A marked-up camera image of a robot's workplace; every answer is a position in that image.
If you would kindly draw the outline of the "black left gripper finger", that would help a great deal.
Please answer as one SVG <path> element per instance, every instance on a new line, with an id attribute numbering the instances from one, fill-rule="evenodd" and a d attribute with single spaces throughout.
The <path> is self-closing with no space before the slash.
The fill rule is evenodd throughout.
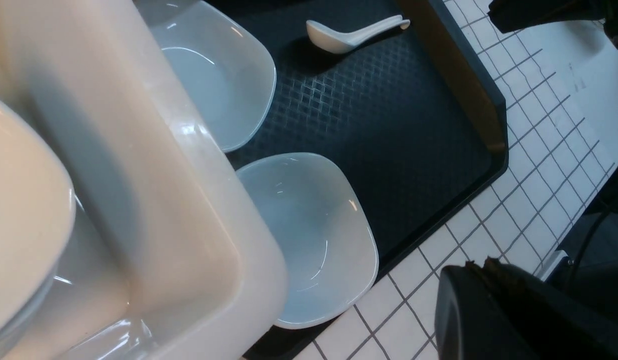
<path id="1" fill-rule="evenodd" d="M 523 269 L 445 266 L 435 306 L 441 360 L 618 360 L 618 325 Z"/>

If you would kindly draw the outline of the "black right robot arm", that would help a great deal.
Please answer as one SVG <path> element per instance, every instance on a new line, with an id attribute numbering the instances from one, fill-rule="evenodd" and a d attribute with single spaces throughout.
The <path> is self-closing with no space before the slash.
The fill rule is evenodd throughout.
<path id="1" fill-rule="evenodd" d="M 565 21 L 603 21 L 604 34 L 618 49 L 618 0 L 496 0 L 487 15 L 504 33 Z"/>

